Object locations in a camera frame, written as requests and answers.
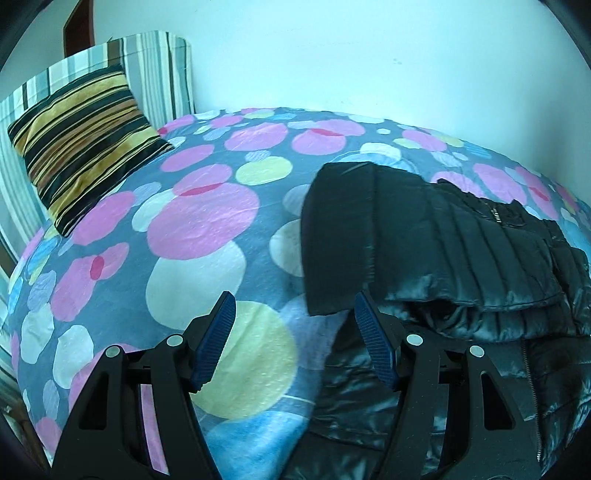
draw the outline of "black jacket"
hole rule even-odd
[[[352,308],[368,288],[382,311],[476,340],[510,384],[546,471],[572,441],[591,399],[591,280],[584,252],[555,222],[477,199],[443,182],[373,164],[328,164],[302,212],[311,314]],[[436,468],[446,418],[440,387],[426,470]],[[308,432],[285,478],[371,474],[397,411],[355,324],[341,332]]]

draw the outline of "striped cushion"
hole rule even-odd
[[[59,89],[16,120],[8,136],[64,236],[122,180],[174,148],[139,110],[120,65]]]

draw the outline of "yellow circle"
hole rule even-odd
[[[414,140],[409,140],[408,138],[397,138],[394,140],[394,143],[404,148],[422,148],[419,143]]]
[[[236,320],[213,378],[191,399],[211,415],[244,419],[272,407],[296,370],[296,343],[279,313],[264,303],[237,301]]]
[[[445,142],[447,145],[451,145],[452,147],[461,148],[464,146],[464,142],[462,140],[460,140],[459,138],[451,137],[447,134],[444,134],[441,132],[435,132],[435,131],[431,132],[431,135],[434,136],[435,138],[438,138],[442,142]]]
[[[261,108],[260,110],[255,110],[254,112],[247,113],[246,115],[244,115],[244,118],[269,118],[273,115],[275,115],[275,112],[273,110],[269,110],[268,108]]]
[[[243,185],[262,185],[287,177],[293,169],[283,157],[267,157],[264,160],[244,164],[236,171],[236,179]]]

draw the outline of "bed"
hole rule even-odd
[[[32,232],[10,278],[3,329],[49,454],[106,347],[152,348],[229,290],[235,327],[193,407],[225,480],[279,476],[345,319],[310,317],[303,297],[299,217],[324,163],[371,161],[517,200],[591,255],[588,205],[469,141],[342,112],[178,111],[153,121],[172,151],[117,185],[68,237],[49,221]],[[142,400],[152,464],[165,472],[148,388]]]

